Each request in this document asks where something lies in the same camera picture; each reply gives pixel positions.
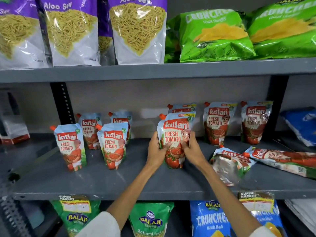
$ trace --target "human arm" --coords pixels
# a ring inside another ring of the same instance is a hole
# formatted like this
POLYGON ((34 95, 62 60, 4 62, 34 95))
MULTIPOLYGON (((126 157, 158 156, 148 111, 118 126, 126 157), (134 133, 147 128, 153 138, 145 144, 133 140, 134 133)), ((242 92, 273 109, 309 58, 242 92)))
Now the human arm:
POLYGON ((249 237, 256 229, 261 227, 262 225, 221 181, 213 167, 205 159, 193 131, 190 134, 189 145, 185 142, 181 142, 181 145, 187 159, 207 179, 237 237, 249 237))
POLYGON ((163 149, 159 149, 158 133, 154 133, 149 142, 147 162, 144 168, 120 197, 106 210, 116 219, 120 230, 122 230, 145 184, 163 163, 170 145, 171 143, 167 143, 163 149))

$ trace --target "human hand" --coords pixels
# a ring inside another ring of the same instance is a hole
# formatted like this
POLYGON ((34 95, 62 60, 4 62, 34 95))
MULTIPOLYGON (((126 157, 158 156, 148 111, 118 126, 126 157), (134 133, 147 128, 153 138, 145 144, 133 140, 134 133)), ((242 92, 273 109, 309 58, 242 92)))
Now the human hand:
POLYGON ((195 138, 194 131, 191 131, 190 133, 189 145, 185 141, 181 141, 180 143, 186 158, 196 167, 199 168, 207 162, 195 138))
POLYGON ((155 133, 153 134, 149 142, 146 166, 156 171, 163 163, 163 160, 165 159, 166 151, 168 150, 170 146, 171 146, 171 143, 169 142, 165 144, 163 149, 160 149, 159 140, 158 140, 158 132, 155 131, 155 133))

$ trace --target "fallen ketchup pouch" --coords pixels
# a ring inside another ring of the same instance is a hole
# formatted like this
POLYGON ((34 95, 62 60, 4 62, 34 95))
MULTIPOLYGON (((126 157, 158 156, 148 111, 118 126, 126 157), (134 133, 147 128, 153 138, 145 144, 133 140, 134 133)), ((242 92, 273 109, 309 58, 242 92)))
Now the fallen ketchup pouch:
POLYGON ((234 186, 256 162, 222 147, 215 150, 210 163, 224 184, 234 186))
POLYGON ((189 143, 195 114, 195 111, 187 113, 171 113, 167 116, 160 114, 162 120, 158 123, 157 127, 158 138, 160 148, 163 148, 164 144, 171 142, 171 146, 165 155, 165 162, 171 169, 178 169, 183 166, 185 155, 180 141, 189 143))
POLYGON ((96 125, 101 125, 101 113, 84 113, 77 114, 77 116, 87 147, 92 150, 100 149, 96 125))
POLYGON ((222 145, 237 103, 205 103, 203 123, 207 140, 213 145, 222 145))
POLYGON ((97 132, 105 163, 110 170, 118 169, 126 157, 128 123, 105 124, 97 132))
POLYGON ((241 102, 242 140, 251 145, 260 143, 271 114, 273 101, 241 102))
POLYGON ((316 179, 316 153, 266 150, 251 146, 243 155, 280 170, 316 179))
POLYGON ((117 111, 117 112, 109 112, 109 116, 111 117, 111 123, 128 123, 128 130, 127 130, 127 142, 129 142, 131 138, 131 126, 133 124, 133 116, 132 112, 130 111, 117 111))
POLYGON ((57 146, 69 171, 77 171, 86 166, 87 159, 81 126, 79 124, 67 124, 57 127, 52 126, 51 129, 54 130, 57 146))
POLYGON ((196 111, 196 103, 168 105, 168 113, 196 111))

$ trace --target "white sleeve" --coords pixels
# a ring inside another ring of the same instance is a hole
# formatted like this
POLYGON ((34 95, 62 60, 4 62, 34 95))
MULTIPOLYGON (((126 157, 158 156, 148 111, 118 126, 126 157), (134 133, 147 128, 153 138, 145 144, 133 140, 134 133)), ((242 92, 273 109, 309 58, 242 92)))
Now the white sleeve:
POLYGON ((267 227, 261 226, 249 237, 276 237, 267 227))
POLYGON ((91 220, 76 237, 120 237, 121 232, 116 219, 108 213, 101 212, 91 220))

